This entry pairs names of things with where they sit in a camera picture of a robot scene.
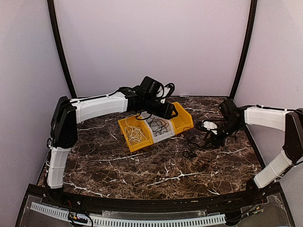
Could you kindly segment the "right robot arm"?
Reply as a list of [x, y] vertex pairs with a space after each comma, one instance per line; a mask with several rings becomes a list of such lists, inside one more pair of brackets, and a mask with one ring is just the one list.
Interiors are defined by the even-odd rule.
[[224, 146], [227, 137], [240, 129], [260, 128], [259, 136], [280, 151], [268, 164], [246, 183], [242, 202], [252, 205], [263, 196], [267, 188], [280, 180], [293, 167], [302, 163], [303, 158], [303, 110], [273, 108], [263, 105], [236, 106], [233, 100], [226, 99], [219, 104], [223, 116], [221, 120], [203, 120], [199, 126], [206, 132], [203, 145]]

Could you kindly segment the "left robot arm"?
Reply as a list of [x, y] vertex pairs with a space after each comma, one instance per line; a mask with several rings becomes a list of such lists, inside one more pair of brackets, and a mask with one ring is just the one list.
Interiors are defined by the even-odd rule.
[[46, 187], [51, 189], [48, 198], [56, 206], [63, 206], [67, 196], [63, 187], [63, 174], [67, 157], [78, 140], [77, 125], [86, 120], [114, 113], [147, 112], [170, 120], [178, 115], [175, 106], [166, 101], [175, 90], [173, 83], [162, 83], [146, 76], [135, 87], [120, 87], [100, 96], [69, 99], [60, 97], [51, 120], [50, 149]]

